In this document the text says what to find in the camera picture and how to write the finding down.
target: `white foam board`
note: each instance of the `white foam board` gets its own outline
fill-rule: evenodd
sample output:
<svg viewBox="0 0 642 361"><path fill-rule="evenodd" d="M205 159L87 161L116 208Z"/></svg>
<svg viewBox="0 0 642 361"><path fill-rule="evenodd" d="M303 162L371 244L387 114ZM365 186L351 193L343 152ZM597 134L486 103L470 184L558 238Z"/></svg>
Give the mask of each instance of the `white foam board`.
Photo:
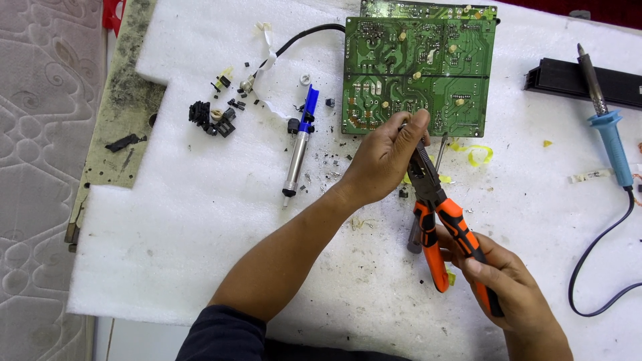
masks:
<svg viewBox="0 0 642 361"><path fill-rule="evenodd" d="M587 101L524 92L524 75L542 57L574 61L581 42L600 67L642 73L642 39L618 30L489 1L498 6L487 124L483 139L465 145L494 149L479 168L448 151L442 171L456 181L446 191L475 231L516 252L538 280L579 360L633 359L642 313L640 290L605 314L581 318L566 300L577 258L618 219L626 194L615 179L570 184L568 176L608 168L598 134L586 119ZM361 138L339 132L343 34L317 33L298 41L263 78L266 98L299 114L310 73L322 99L317 132L304 169L311 184L282 208L281 188L294 139L286 124L246 98L227 139L210 137L187 121L189 105L225 108L234 89L211 98L209 85L229 65L234 87L267 56L257 21L270 22L279 47L317 24L343 23L357 1L159 0L137 64L143 76L167 84L150 144L133 189L93 186L74 266L69 311L135 321L191 324L233 264L261 238L312 203L343 173ZM245 68L243 63L250 62ZM640 163L642 114L622 110L620 132L630 163ZM544 140L553 145L544 148ZM438 145L429 147L436 153ZM338 154L328 159L325 154ZM286 342L371 349L416 360L507 359L502 332L479 310L460 276L445 294L432 287L422 256L408 254L414 199L392 193L355 213L373 228L347 222L323 251L294 300L269 325ZM601 306L642 278L640 216L606 237L577 282L577 306Z"/></svg>

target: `black power cord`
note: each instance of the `black power cord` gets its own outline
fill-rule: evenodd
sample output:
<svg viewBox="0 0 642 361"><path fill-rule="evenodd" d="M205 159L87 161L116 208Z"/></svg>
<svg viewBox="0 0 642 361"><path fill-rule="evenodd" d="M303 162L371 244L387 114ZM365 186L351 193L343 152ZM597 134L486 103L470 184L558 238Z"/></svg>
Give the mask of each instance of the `black power cord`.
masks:
<svg viewBox="0 0 642 361"><path fill-rule="evenodd" d="M586 258L589 256L589 253L591 253L591 250L593 250L593 247L595 247L595 245L602 239L602 237L604 237L608 232L610 232L611 229L614 229L615 227L617 227L620 223L622 223L622 221L627 219L627 217L631 214L631 212L633 212L633 207L635 206L635 202L633 198L633 187L627 186L627 187L624 187L624 190L629 194L629 209L627 210L626 214L624 214L624 216L620 220L615 222L614 225L610 226L606 231L602 232L597 238L595 238L595 241L593 241L589 246L589 248L587 248L586 251L584 251L584 254L580 258L580 260L577 262L577 266L575 266L575 269L573 270L573 274L571 275L571 282L568 285L568 303L571 305L571 308L573 309L573 311L580 316L584 316L584 317L597 316L600 313L608 310L609 307L611 307L618 299L620 299L620 297L622 297L628 291L631 291L633 288L642 286L642 282L640 282L640 283L635 283L633 285L630 285L627 288L624 288L622 291L619 291L618 294L616 294L609 302L607 302L599 310L591 313L579 312L575 308L575 304L573 302L573 287L575 286L575 279L577 278L577 275L580 273L580 269L582 268L582 265L584 264L584 261L586 260Z"/></svg>
<svg viewBox="0 0 642 361"><path fill-rule="evenodd" d="M308 35L310 35L312 33L316 33L318 31L322 31L322 30L338 30L338 31L342 31L342 32L345 33L345 26L343 26L341 24L324 24L324 25L315 26L314 28L310 28L308 30L304 30L304 31L296 34L292 39L290 39L290 41L285 43L284 46L281 46L281 48L277 51L277 58L281 54L283 54L292 44L294 44L295 41L297 41L297 40L299 40L299 39L301 39L303 37L306 37L306 36L308 36ZM267 62L267 60L265 60L263 63L261 63L261 66L259 66L259 69L261 69L265 65L266 62Z"/></svg>

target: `forearm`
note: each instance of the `forearm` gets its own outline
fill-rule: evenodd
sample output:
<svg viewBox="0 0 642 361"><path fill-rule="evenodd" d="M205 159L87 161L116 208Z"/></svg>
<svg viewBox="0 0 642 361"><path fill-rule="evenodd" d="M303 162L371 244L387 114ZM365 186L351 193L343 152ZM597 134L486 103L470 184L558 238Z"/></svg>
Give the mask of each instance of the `forearm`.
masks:
<svg viewBox="0 0 642 361"><path fill-rule="evenodd" d="M357 209L331 188L247 252L209 304L224 304L269 321L292 300L318 255Z"/></svg>
<svg viewBox="0 0 642 361"><path fill-rule="evenodd" d="M504 331L510 361L573 361L566 335L559 325L535 335Z"/></svg>

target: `power supply board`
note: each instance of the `power supply board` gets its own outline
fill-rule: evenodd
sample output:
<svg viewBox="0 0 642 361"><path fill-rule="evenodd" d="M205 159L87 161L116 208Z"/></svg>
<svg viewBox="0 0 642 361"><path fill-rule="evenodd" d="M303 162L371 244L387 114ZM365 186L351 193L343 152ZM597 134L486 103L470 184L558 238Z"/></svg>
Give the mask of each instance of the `power supply board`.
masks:
<svg viewBox="0 0 642 361"><path fill-rule="evenodd" d="M416 17L421 19L494 20L496 6L448 5L413 1L363 0L362 17Z"/></svg>
<svg viewBox="0 0 642 361"><path fill-rule="evenodd" d="M400 4L386 9L400 16ZM404 11L425 14L432 5ZM483 11L492 18L448 19L450 8L433 11L442 15L429 19L347 18L342 133L367 134L395 112L425 108L432 136L483 137L496 8L477 8L493 10ZM457 9L466 7L453 8L455 14ZM479 14L472 7L468 12Z"/></svg>

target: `black sleeve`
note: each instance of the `black sleeve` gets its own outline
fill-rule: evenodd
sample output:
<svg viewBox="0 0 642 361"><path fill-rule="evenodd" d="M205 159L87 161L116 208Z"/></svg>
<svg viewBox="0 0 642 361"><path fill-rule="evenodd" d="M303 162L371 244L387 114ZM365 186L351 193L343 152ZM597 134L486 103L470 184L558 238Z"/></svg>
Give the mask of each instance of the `black sleeve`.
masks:
<svg viewBox="0 0 642 361"><path fill-rule="evenodd" d="M192 325L176 361L261 361L265 322L228 306L208 306Z"/></svg>

